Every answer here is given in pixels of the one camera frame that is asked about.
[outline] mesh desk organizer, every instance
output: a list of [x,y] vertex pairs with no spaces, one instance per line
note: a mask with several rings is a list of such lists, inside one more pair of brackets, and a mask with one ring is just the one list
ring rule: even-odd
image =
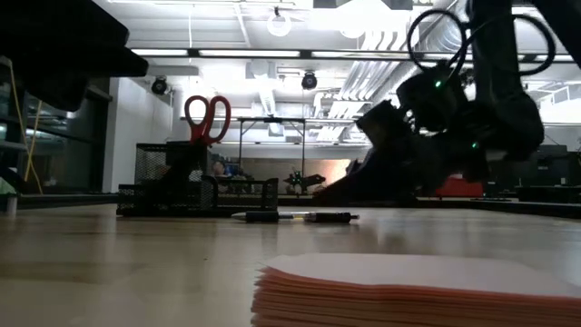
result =
[[123,216],[230,217],[243,211],[276,211],[277,178],[215,178],[205,146],[184,142],[137,144],[135,184],[119,185]]

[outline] security camera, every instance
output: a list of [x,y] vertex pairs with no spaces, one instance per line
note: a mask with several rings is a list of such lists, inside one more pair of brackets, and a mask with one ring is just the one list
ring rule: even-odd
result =
[[152,92],[157,95],[166,95],[171,91],[171,87],[166,82],[166,76],[157,76],[152,84]]
[[312,90],[317,87],[317,77],[315,77],[314,72],[306,72],[305,76],[302,77],[302,88],[304,90]]

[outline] stack of paper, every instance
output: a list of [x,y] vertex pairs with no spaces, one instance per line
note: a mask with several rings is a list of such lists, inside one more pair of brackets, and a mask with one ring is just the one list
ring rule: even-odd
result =
[[581,326],[581,288],[518,263],[314,253],[262,272],[257,327]]

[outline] yellow cable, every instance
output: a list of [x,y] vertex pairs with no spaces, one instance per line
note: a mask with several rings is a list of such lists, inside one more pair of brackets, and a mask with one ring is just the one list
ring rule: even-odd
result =
[[43,101],[38,101],[38,108],[36,108],[36,119],[34,119],[34,131],[33,131],[33,141],[32,145],[30,145],[30,155],[28,155],[28,160],[26,162],[26,173],[25,173],[25,182],[28,182],[28,174],[30,173],[30,167],[33,164],[33,156],[34,153],[34,145],[36,144],[36,129],[38,128],[38,120],[40,118],[40,109],[43,106]]
[[[22,114],[20,113],[20,104],[18,103],[18,93],[16,92],[15,70],[12,66],[12,60],[8,60],[8,63],[10,64],[10,78],[12,79],[12,91],[13,91],[13,94],[15,96],[16,113],[18,114],[18,123],[20,124],[20,132],[22,132],[23,142],[25,143],[26,154],[28,155],[28,160],[32,160],[31,159],[32,155],[30,153],[30,150],[28,149],[28,142],[26,141],[26,128],[25,128],[25,125],[23,123]],[[36,184],[38,185],[38,192],[40,192],[40,194],[43,194],[43,186],[40,184],[40,179],[38,178],[38,175],[36,174],[36,170],[34,169],[34,164],[31,163],[30,167],[32,168],[33,175],[34,175],[34,178],[36,180]]]

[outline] scissors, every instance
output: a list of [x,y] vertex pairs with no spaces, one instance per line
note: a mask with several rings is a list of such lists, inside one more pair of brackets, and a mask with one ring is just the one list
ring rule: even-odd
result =
[[[206,105],[206,113],[199,124],[193,121],[192,115],[190,114],[190,105],[196,100],[200,100]],[[214,122],[214,116],[216,115],[216,104],[219,102],[223,103],[226,107],[226,120],[224,121],[224,126],[222,127],[222,131],[218,134],[218,136],[210,137],[210,130],[212,129],[212,123]],[[190,96],[188,100],[186,100],[183,110],[185,112],[185,120],[190,125],[190,130],[192,132],[192,136],[190,137],[191,144],[201,143],[206,146],[215,144],[216,142],[219,142],[224,137],[224,135],[226,135],[228,127],[230,127],[232,109],[228,99],[223,96],[214,96],[210,102],[208,102],[208,99],[201,95]]]

